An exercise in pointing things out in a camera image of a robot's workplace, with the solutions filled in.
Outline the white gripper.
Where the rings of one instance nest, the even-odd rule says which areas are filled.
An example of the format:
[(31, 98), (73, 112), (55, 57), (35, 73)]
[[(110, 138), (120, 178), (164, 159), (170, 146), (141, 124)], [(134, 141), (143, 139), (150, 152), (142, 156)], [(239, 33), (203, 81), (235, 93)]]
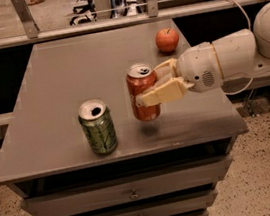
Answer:
[(209, 42), (188, 48), (178, 59), (169, 58), (154, 69), (158, 82), (137, 94), (137, 107), (172, 102), (183, 98), (188, 90), (205, 92), (223, 83), (216, 51)]

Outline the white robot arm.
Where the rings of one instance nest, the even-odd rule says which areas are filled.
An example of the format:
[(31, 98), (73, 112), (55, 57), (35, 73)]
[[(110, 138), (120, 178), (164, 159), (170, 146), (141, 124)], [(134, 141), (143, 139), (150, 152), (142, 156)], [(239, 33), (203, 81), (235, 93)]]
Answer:
[(188, 91), (203, 93), (231, 80), (270, 76), (270, 3), (256, 15), (252, 30), (202, 42), (156, 66), (157, 82), (138, 94), (135, 104), (159, 105)]

